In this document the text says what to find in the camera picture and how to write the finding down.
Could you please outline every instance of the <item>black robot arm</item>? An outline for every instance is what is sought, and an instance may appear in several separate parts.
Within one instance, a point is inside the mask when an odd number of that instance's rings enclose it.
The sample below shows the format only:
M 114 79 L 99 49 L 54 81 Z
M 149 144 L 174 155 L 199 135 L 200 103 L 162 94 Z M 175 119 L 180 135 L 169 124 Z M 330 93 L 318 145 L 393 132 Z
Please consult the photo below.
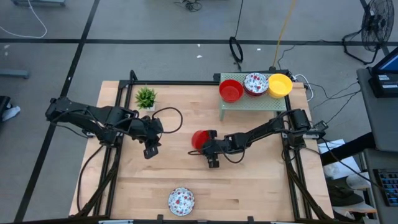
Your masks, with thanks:
M 285 128 L 284 117 L 287 117 L 289 129 Z M 220 166 L 218 154 L 237 154 L 244 152 L 252 143 L 271 134 L 284 133 L 292 147 L 304 146 L 303 135 L 311 128 L 304 110 L 296 109 L 281 113 L 246 133 L 234 133 L 224 136 L 223 140 L 215 139 L 217 131 L 208 130 L 210 140 L 204 143 L 200 153 L 206 156 L 209 168 Z
M 159 118 L 138 118 L 138 111 L 120 106 L 97 108 L 70 101 L 67 97 L 52 98 L 45 116 L 51 123 L 71 123 L 87 130 L 98 138 L 100 144 L 114 146 L 116 136 L 127 134 L 133 140 L 145 144 L 144 157 L 150 159 L 158 154 L 158 134 L 163 133 Z

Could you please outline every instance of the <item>green plant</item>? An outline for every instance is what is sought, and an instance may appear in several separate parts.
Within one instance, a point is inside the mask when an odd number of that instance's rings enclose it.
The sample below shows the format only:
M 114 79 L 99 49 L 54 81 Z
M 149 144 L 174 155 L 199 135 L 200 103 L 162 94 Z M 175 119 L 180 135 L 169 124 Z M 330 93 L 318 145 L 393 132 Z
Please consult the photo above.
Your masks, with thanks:
M 155 103 L 155 90 L 148 87 L 141 88 L 136 94 L 136 103 L 140 109 L 151 108 Z

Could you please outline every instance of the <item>fan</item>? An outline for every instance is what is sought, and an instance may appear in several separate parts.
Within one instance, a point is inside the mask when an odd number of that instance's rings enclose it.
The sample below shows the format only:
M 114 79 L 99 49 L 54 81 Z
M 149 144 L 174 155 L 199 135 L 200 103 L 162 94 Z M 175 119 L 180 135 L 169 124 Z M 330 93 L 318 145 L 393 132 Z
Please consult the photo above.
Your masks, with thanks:
M 364 7 L 364 10 L 362 28 L 357 32 L 345 35 L 343 37 L 343 46 L 344 53 L 367 65 L 374 62 L 377 52 L 384 46 L 391 35 L 392 26 L 394 25 L 394 5 L 392 0 L 372 0 Z M 361 33 L 364 48 L 374 52 L 371 62 L 365 62 L 347 51 L 346 39 L 350 38 L 351 41 L 359 33 Z

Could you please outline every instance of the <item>wooden table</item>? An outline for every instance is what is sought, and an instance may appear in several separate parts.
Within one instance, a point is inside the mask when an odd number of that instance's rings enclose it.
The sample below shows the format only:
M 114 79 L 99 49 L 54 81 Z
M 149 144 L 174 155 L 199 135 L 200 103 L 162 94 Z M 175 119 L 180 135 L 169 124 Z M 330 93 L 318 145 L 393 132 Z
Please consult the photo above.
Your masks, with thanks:
M 114 105 L 118 82 L 105 81 L 99 93 L 97 106 Z M 133 86 L 133 95 L 142 85 Z M 191 137 L 197 130 L 215 129 L 218 136 L 245 132 L 268 122 L 274 117 L 270 111 L 229 111 L 223 121 L 219 115 L 217 86 L 153 85 L 157 92 L 156 109 L 166 106 L 178 108 L 183 114 L 182 128 L 173 134 L 164 134 L 159 154 L 144 159 L 144 146 L 126 136 L 119 165 L 111 218 L 165 220 L 247 220 L 294 221 L 285 163 L 281 159 L 280 134 L 273 134 L 255 142 L 240 164 L 229 163 L 219 156 L 220 168 L 209 169 L 203 156 L 189 156 Z M 310 117 L 305 89 L 294 83 L 290 94 L 292 108 L 302 108 Z M 131 108 L 136 108 L 134 97 Z M 158 114 L 165 131 L 175 129 L 179 115 L 172 110 Z M 316 141 L 306 141 L 307 147 L 317 149 Z M 88 140 L 83 163 L 99 144 Z M 308 191 L 329 216 L 333 216 L 330 199 L 317 154 L 301 150 Z M 81 206 L 88 201 L 98 186 L 104 149 L 87 165 L 81 185 Z M 237 160 L 240 154 L 231 156 Z M 195 194 L 195 208 L 185 217 L 173 215 L 168 208 L 169 193 L 177 187 L 187 187 Z M 302 199 L 298 195 L 300 211 Z M 70 214 L 75 214 L 76 194 Z

